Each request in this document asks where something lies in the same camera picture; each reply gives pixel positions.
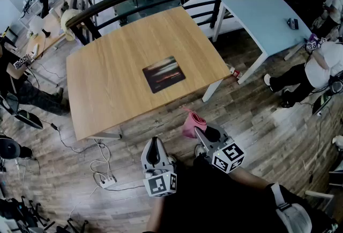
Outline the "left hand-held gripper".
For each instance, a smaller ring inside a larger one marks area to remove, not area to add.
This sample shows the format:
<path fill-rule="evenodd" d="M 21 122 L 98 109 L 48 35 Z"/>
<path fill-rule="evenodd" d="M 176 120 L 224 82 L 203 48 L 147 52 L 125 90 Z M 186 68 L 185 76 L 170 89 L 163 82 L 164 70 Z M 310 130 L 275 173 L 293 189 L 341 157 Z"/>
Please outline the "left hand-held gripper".
<path fill-rule="evenodd" d="M 168 155 L 160 138 L 153 137 L 146 144 L 141 155 L 141 163 L 143 168 L 150 168 L 144 170 L 145 179 L 143 180 L 150 197 L 164 197 L 176 193 L 177 174 L 174 173 L 174 166 L 168 165 Z"/>

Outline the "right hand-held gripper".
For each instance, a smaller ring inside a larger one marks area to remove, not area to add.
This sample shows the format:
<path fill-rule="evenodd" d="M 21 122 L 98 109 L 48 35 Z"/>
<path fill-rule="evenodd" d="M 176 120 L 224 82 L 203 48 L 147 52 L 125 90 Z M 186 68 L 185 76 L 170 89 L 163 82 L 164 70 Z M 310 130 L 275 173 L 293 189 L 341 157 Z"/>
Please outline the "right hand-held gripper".
<path fill-rule="evenodd" d="M 208 123 L 206 130 L 199 127 L 194 127 L 194 130 L 212 166 L 228 174 L 243 163 L 244 149 L 221 126 Z"/>

